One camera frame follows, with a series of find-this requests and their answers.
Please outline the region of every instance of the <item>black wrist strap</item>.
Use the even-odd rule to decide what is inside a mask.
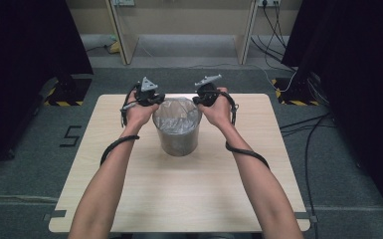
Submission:
[[[245,155],[248,155],[248,156],[255,157],[256,159],[260,160],[268,169],[270,169],[269,164],[266,161],[266,159],[263,158],[261,155],[259,155],[258,153],[254,152],[254,151],[250,151],[250,150],[246,150],[246,149],[234,148],[234,147],[230,146],[227,142],[226,142],[226,149],[228,149],[228,150],[230,150],[232,152],[241,153],[241,154],[245,154]]]
[[[104,163],[104,161],[106,160],[107,158],[107,155],[118,145],[120,145],[121,143],[125,142],[125,141],[129,141],[129,140],[135,140],[135,139],[139,139],[139,136],[138,135],[130,135],[130,136],[125,136],[125,137],[121,137],[119,138],[118,140],[116,140],[115,142],[111,143],[107,149],[104,151],[103,155],[101,156],[101,160],[100,160],[100,166]]]

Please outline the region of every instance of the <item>transparent bucket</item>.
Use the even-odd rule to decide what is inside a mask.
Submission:
[[[201,112],[191,100],[170,98],[153,114],[163,150],[172,156],[190,154],[198,145]]]

